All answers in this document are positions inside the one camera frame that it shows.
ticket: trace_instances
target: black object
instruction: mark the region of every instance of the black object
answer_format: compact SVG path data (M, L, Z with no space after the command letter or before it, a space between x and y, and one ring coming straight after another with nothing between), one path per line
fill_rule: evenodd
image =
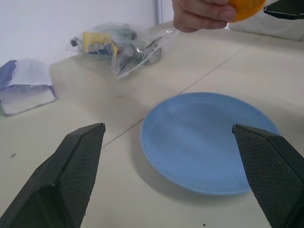
M77 43L77 41L78 41L78 39L77 38L73 38L73 39L71 39L71 45L72 45L72 47L76 47L77 45L78 45L78 43Z
M79 228L94 187L105 125L68 134L0 218L1 228Z
M304 228L304 158L282 137L235 125L249 185L272 228Z
M264 13L279 19L304 19L303 0L279 0L264 7Z

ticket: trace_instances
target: white cloth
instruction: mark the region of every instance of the white cloth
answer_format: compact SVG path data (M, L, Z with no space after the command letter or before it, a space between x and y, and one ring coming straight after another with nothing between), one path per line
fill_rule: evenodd
M268 0L266 6L277 0ZM304 41L304 20L285 20L269 16L261 10L244 21L229 24L229 29Z
M52 86L49 65L34 59L17 61L10 85Z

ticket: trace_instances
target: table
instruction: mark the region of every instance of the table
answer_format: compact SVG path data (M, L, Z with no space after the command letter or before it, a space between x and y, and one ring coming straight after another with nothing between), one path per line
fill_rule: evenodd
M143 156L140 127L169 97L217 92L259 108L304 155L303 58L303 43L223 29L179 34L162 61L122 80L107 65L82 56L52 65L56 102L0 115L0 214L66 134L104 122L107 132L82 227L269 228L252 193L208 197L164 179Z

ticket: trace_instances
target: white wall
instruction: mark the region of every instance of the white wall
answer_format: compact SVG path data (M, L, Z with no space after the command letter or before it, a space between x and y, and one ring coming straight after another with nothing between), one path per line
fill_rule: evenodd
M78 32L106 21L151 27L154 0L0 0L0 66L25 57L54 63Z
M173 20L174 11L172 0L157 0L158 5L158 23L166 23Z

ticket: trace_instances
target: table seam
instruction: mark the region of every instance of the table seam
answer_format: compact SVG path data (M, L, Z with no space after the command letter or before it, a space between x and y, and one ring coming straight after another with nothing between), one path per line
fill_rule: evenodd
M243 47L242 49L240 49L238 52L236 52L235 54L233 54L232 56L230 56L228 59L226 59L225 61L223 61L222 63L220 63L218 66L216 66L214 69L212 69L211 71L209 71L208 73L206 73L203 77L201 77L200 79L198 79L197 81L195 81L194 83L192 83L190 86L188 86L187 88L185 88L184 90L182 90L180 93L178 93L178 95L181 95L182 93L184 93L187 89L191 88L192 86L194 86L195 84L197 84L200 80L204 79L205 77L207 77L209 74L211 74L212 72L214 72L215 70L217 70L220 66L224 65L226 62L228 62L229 60L231 60L232 58L234 58L235 56L237 56L239 53L241 53L243 50L245 50L246 48L250 47L251 45L253 45L254 43L256 43L258 40L260 39L260 36L257 37L256 39L254 39L252 42L250 42L248 45L246 45L245 47ZM105 145L102 146L102 149L106 146L108 146L109 144L111 144L112 142L114 142L116 139L118 139L120 136L122 136L123 134L127 133L129 130L131 130L132 128L134 128L136 125L140 124L142 121L144 120L141 119L140 121L138 121L137 123L135 123L133 126L131 126L130 128L128 128L127 130L125 130L123 133L121 133L120 135L118 135L117 137L115 137L114 139L112 139L111 141L107 142Z

